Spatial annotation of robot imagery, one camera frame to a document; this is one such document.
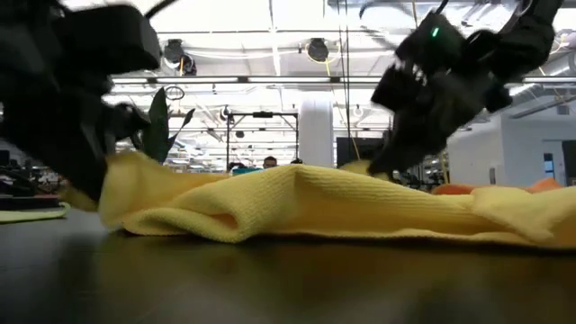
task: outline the dark table surface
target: dark table surface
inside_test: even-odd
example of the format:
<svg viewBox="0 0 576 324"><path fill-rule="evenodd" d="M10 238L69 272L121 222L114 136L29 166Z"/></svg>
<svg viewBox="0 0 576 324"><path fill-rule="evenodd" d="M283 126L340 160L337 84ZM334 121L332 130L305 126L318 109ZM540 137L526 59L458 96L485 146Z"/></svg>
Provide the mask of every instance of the dark table surface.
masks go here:
<svg viewBox="0 0 576 324"><path fill-rule="evenodd" d="M503 247L0 226L0 323L574 323L576 257Z"/></svg>

